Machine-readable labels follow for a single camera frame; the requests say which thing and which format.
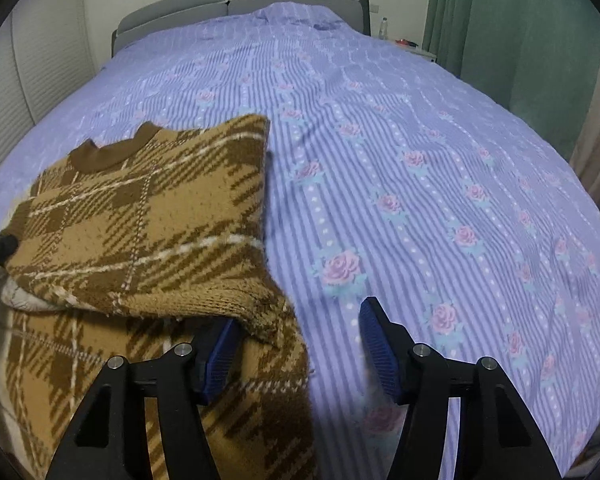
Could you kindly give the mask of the brown plaid knit sweater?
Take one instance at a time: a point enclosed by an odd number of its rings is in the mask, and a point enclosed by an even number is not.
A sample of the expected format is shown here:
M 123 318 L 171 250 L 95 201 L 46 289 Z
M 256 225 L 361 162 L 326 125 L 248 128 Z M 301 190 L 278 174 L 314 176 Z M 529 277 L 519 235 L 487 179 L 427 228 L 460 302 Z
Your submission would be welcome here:
M 0 391 L 35 478 L 103 359 L 158 358 L 220 314 L 247 332 L 201 412 L 221 476 L 316 477 L 306 345 L 265 262 L 267 140 L 260 115 L 206 130 L 146 122 L 129 140 L 84 142 L 36 178 L 0 266 Z

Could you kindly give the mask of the white louvered wardrobe doors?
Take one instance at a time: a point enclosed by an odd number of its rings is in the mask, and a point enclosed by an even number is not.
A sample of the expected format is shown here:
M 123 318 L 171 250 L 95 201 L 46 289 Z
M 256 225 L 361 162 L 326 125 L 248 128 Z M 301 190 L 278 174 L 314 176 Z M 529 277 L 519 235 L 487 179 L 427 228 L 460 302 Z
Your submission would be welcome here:
M 95 74 L 85 0 L 19 0 L 0 27 L 0 165 Z

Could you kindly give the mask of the purple floral striped bedsheet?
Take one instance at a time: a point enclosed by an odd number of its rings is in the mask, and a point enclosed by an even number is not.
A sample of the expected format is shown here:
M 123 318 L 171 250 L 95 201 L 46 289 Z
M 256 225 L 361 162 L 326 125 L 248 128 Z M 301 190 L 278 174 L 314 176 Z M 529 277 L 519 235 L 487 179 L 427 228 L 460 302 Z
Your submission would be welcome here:
M 382 479 L 396 454 L 404 411 L 358 324 L 369 296 L 442 356 L 496 359 L 568 470 L 600 422 L 600 211 L 518 117 L 331 10 L 275 3 L 123 49 L 3 162 L 0 234 L 86 141 L 244 115 L 268 121 L 265 262 L 309 358 L 313 479 Z M 16 454 L 15 419 L 0 391 Z

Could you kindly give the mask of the white nightstand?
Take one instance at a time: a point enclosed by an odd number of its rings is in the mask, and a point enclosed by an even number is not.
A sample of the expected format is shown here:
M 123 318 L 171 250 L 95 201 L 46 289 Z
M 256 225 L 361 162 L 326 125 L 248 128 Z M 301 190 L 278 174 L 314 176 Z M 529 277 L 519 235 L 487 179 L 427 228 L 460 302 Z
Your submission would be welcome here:
M 428 60 L 429 62 L 437 61 L 437 55 L 424 50 L 423 48 L 419 47 L 418 44 L 415 44 L 413 41 L 406 40 L 406 39 L 388 39 L 388 43 L 393 44 L 394 46 L 396 46 L 406 52 L 410 52 L 411 54 L 418 55 L 421 58 L 426 58 L 426 60 Z

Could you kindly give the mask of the green curtain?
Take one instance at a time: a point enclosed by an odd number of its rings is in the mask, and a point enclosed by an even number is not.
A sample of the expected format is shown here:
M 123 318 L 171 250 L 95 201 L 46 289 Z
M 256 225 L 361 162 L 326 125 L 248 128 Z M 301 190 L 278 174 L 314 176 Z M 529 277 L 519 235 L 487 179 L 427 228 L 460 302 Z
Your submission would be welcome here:
M 591 0 L 429 0 L 424 47 L 570 158 L 600 106 Z

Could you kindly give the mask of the clear plastic bottle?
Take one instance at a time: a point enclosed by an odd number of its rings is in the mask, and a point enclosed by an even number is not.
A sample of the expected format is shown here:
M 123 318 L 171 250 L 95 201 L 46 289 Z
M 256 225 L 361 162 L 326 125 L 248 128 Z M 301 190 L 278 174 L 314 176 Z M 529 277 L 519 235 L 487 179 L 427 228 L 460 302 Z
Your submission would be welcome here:
M 388 39 L 388 18 L 383 18 L 380 22 L 378 37 L 382 40 Z

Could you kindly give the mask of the grey upholstered headboard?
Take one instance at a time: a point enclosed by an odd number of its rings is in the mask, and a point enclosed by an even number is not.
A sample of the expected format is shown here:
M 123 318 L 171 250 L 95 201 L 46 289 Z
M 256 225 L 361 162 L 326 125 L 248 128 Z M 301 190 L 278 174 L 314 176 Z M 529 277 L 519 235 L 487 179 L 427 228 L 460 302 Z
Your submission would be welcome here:
M 324 6 L 351 28 L 370 36 L 370 0 L 159 0 L 122 18 L 111 37 L 111 53 L 153 32 L 196 24 L 227 15 L 247 14 L 278 2 Z

